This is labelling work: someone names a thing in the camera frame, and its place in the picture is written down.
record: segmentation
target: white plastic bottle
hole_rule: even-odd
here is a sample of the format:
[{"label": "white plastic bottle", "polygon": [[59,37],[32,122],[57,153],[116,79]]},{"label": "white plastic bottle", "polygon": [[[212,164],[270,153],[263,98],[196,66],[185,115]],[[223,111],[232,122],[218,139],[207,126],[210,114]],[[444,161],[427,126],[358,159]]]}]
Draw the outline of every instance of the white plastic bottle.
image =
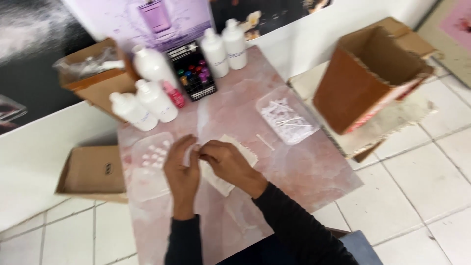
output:
[{"label": "white plastic bottle", "polygon": [[211,69],[214,77],[223,77],[229,73],[229,63],[227,62],[224,42],[222,38],[214,32],[214,29],[209,28],[204,31],[201,49],[203,49],[206,64]]},{"label": "white plastic bottle", "polygon": [[134,53],[134,68],[142,78],[154,82],[166,80],[172,86],[179,87],[180,82],[162,53],[147,49],[143,45],[134,46],[132,52]]},{"label": "white plastic bottle", "polygon": [[158,82],[146,82],[141,79],[136,82],[139,102],[163,123],[173,121],[178,115],[178,109]]},{"label": "white plastic bottle", "polygon": [[141,131],[152,130],[159,123],[159,120],[141,106],[131,93],[113,92],[110,95],[110,101],[113,113]]},{"label": "white plastic bottle", "polygon": [[226,21],[226,28],[222,31],[229,66],[234,70],[242,69],[247,65],[244,31],[237,24],[237,20],[232,18]]}]

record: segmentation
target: cardboard box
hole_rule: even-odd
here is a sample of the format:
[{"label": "cardboard box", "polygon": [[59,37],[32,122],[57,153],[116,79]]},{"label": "cardboard box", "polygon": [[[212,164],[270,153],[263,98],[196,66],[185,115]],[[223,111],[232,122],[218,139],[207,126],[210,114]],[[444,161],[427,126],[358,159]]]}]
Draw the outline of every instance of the cardboard box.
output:
[{"label": "cardboard box", "polygon": [[404,50],[417,53],[422,59],[428,59],[437,49],[422,39],[419,34],[412,31],[407,25],[392,17],[378,21],[365,29],[383,26],[389,33],[396,37],[398,44]]},{"label": "cardboard box", "polygon": [[432,73],[384,27],[363,29],[340,38],[313,103],[330,127],[344,135]]},{"label": "cardboard box", "polygon": [[113,39],[108,38],[90,47],[86,47],[71,55],[66,56],[68,62],[83,62],[87,57],[97,57],[103,52],[105,47],[115,47],[119,60],[124,61],[124,71],[121,69],[111,69],[97,75],[72,82],[71,78],[59,72],[60,86],[72,90],[78,97],[87,100],[95,107],[107,112],[117,120],[125,122],[111,111],[111,101],[109,95],[113,92],[135,93],[135,82],[140,77],[134,71],[131,62],[123,50],[116,46]]},{"label": "cardboard box", "polygon": [[56,194],[127,203],[118,146],[72,149],[62,169]]}]

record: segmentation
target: white tiled floor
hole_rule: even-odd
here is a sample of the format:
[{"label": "white tiled floor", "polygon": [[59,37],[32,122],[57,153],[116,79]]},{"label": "white tiled floor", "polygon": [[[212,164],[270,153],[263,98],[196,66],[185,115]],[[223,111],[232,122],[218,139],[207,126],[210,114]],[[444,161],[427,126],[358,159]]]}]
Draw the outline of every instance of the white tiled floor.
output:
[{"label": "white tiled floor", "polygon": [[[365,185],[313,215],[362,230],[385,265],[471,264],[471,91],[445,70],[421,88],[440,109],[365,162]],[[71,199],[0,234],[0,265],[137,265],[127,205]]]}]

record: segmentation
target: white wall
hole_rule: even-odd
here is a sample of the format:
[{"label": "white wall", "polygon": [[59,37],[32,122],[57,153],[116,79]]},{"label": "white wall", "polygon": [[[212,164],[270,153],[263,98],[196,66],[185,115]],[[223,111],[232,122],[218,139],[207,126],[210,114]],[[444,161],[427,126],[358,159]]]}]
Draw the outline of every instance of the white wall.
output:
[{"label": "white wall", "polygon": [[[63,0],[97,41],[105,37]],[[318,13],[250,42],[262,49],[279,74],[287,79],[326,61],[336,40],[387,16],[415,26],[435,0],[335,0]],[[79,103],[33,124],[0,136],[0,231],[64,198],[52,195],[70,149],[87,139],[113,136],[116,123],[107,115]]]},{"label": "white wall", "polygon": [[112,141],[116,125],[82,102],[1,135],[0,231],[65,200],[54,191],[70,150]]}]

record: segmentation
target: red bottle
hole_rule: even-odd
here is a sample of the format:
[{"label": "red bottle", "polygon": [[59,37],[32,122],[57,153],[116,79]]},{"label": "red bottle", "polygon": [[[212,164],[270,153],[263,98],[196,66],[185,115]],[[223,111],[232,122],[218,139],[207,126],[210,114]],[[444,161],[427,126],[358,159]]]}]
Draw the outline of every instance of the red bottle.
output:
[{"label": "red bottle", "polygon": [[168,81],[164,81],[163,89],[165,90],[165,93],[169,95],[170,99],[173,101],[173,104],[175,104],[177,108],[183,108],[185,105],[185,98],[175,87],[172,86],[172,84],[170,84]]}]

